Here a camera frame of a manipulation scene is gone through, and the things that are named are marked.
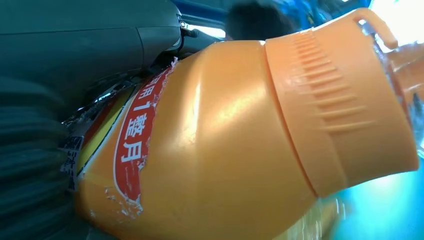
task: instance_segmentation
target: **dark hair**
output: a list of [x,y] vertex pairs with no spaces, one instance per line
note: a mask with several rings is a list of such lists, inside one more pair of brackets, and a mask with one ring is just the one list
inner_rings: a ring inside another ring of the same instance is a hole
[[225,23],[225,33],[233,40],[266,40],[292,31],[291,21],[281,11],[256,1],[234,5]]

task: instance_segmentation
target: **orange plastic bottle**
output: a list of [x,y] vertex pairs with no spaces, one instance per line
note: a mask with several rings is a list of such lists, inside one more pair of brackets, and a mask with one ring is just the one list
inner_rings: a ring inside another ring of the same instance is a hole
[[397,47],[359,9],[214,44],[120,93],[75,131],[79,213],[123,240],[271,240],[317,198],[416,170],[408,103],[360,20]]

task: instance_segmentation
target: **bottle cap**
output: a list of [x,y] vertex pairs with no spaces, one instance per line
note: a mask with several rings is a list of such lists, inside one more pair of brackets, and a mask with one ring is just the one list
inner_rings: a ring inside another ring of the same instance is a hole
[[418,168],[410,122],[361,20],[386,47],[397,48],[388,26],[367,8],[265,44],[288,132],[320,197]]

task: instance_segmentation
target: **bottle label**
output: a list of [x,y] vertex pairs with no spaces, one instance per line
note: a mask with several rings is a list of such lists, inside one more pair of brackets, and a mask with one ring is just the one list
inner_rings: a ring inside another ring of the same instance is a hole
[[160,73],[133,97],[116,141],[113,178],[118,192],[140,202],[139,172],[146,164],[156,105],[172,68]]

